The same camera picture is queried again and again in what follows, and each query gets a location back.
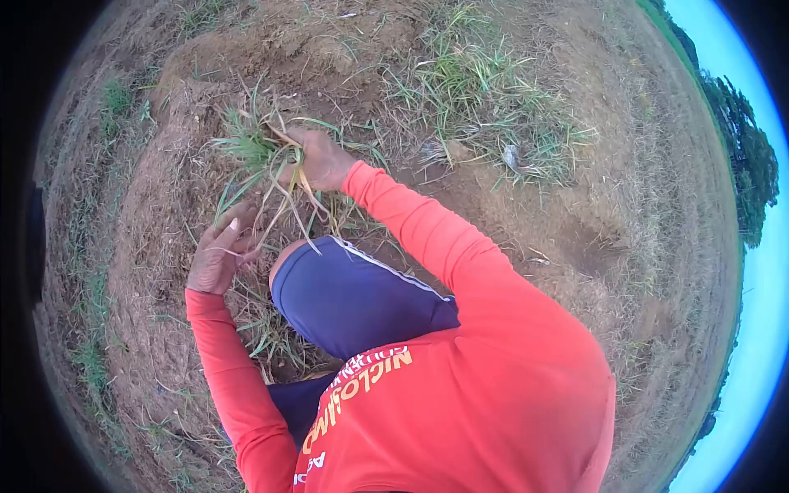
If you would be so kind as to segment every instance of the person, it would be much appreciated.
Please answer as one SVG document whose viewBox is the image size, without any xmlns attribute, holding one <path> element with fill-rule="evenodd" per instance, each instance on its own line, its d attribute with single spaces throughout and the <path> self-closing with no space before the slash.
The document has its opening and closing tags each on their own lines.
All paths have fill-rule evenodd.
<svg viewBox="0 0 789 493">
<path fill-rule="evenodd" d="M 513 270 L 492 240 L 320 132 L 291 129 L 313 189 L 341 190 L 453 297 L 335 237 L 285 248 L 276 308 L 346 361 L 266 386 L 223 295 L 255 257 L 248 203 L 200 239 L 186 286 L 205 378 L 252 493 L 595 491 L 615 380 L 584 326 Z M 282 174 L 290 182 L 292 170 Z"/>
</svg>

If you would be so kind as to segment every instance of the white stripe on shorts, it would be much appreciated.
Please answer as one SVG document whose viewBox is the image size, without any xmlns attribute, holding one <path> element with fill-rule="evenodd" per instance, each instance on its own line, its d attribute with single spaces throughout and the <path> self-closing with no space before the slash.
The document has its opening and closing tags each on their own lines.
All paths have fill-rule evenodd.
<svg viewBox="0 0 789 493">
<path fill-rule="evenodd" d="M 452 298 L 450 298 L 450 297 L 445 298 L 445 297 L 441 296 L 440 294 L 438 294 L 436 292 L 435 289 L 433 289 L 432 287 L 430 287 L 427 284 L 423 283 L 419 279 L 414 278 L 414 277 L 412 277 L 410 275 L 405 275 L 405 274 L 403 274 L 400 271 L 396 271 L 395 269 L 389 267 L 385 263 L 379 262 L 378 260 L 372 258 L 371 256 L 367 255 L 366 253 L 364 253 L 361 250 L 357 249 L 356 247 L 354 247 L 349 242 L 347 242 L 347 241 L 345 241 L 343 239 L 334 237 L 334 236 L 331 237 L 331 238 L 333 238 L 334 241 L 337 242 L 337 245 L 340 245 L 341 247 L 343 247 L 347 252 L 353 253 L 355 256 L 361 257 L 362 259 L 365 259 L 365 260 L 367 260 L 370 263 L 374 263 L 378 267 L 382 267 L 383 269 L 386 269 L 387 271 L 389 271 L 392 274 L 396 275 L 397 277 L 399 277 L 403 281 L 408 282 L 409 284 L 413 284 L 417 288 L 422 289 L 424 291 L 429 291 L 429 292 L 435 294 L 437 297 L 441 298 L 444 301 L 451 301 Z"/>
</svg>

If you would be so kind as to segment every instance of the orange shirt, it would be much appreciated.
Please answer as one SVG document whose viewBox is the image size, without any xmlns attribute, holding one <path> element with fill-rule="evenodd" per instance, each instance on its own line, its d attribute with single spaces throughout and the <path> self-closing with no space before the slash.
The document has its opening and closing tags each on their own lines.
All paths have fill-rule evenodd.
<svg viewBox="0 0 789 493">
<path fill-rule="evenodd" d="M 363 162 L 343 192 L 452 290 L 460 327 L 352 358 L 296 450 L 222 298 L 187 289 L 249 491 L 596 491 L 615 380 L 589 331 L 436 200 Z"/>
</svg>

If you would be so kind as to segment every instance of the plastic debris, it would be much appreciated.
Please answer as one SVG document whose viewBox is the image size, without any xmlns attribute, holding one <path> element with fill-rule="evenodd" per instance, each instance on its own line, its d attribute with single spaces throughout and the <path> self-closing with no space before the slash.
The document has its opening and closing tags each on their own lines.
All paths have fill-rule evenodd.
<svg viewBox="0 0 789 493">
<path fill-rule="evenodd" d="M 504 146 L 504 162 L 515 173 L 518 172 L 518 146 L 508 144 Z"/>
</svg>

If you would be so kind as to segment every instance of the dirt ground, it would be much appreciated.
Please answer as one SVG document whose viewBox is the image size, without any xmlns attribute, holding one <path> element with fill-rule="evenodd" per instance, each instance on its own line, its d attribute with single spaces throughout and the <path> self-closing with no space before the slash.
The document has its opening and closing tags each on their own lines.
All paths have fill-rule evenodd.
<svg viewBox="0 0 789 493">
<path fill-rule="evenodd" d="M 738 246 L 712 119 L 636 5 L 482 4 L 511 49 L 531 59 L 540 87 L 578 128 L 593 129 L 574 148 L 571 179 L 557 186 L 502 181 L 500 167 L 457 143 L 448 146 L 453 166 L 420 170 L 419 147 L 394 130 L 382 104 L 381 73 L 362 69 L 424 50 L 421 3 L 221 4 L 198 29 L 183 22 L 196 3 L 108 7 L 75 54 L 40 141 L 49 245 L 41 351 L 74 433 L 106 476 L 139 491 L 243 488 L 185 321 L 183 288 L 194 238 L 239 166 L 211 139 L 226 136 L 225 106 L 240 106 L 260 80 L 288 118 L 342 125 L 350 140 L 377 146 L 393 176 L 493 238 L 519 273 L 596 335 L 618 380 L 603 490 L 660 489 L 723 367 Z M 338 18 L 348 12 L 356 16 Z M 130 81 L 133 109 L 127 127 L 102 141 L 102 91 L 113 79 Z M 302 218 L 307 206 L 300 198 Z M 342 224 L 346 239 L 441 289 L 363 214 L 348 212 Z M 327 232 L 320 221 L 310 230 Z M 271 248 L 226 297 L 271 382 L 339 363 L 292 331 L 267 331 L 283 324 L 268 269 L 299 236 L 292 218 L 282 220 Z M 91 374 L 78 356 L 97 330 L 106 378 L 91 403 Z"/>
</svg>

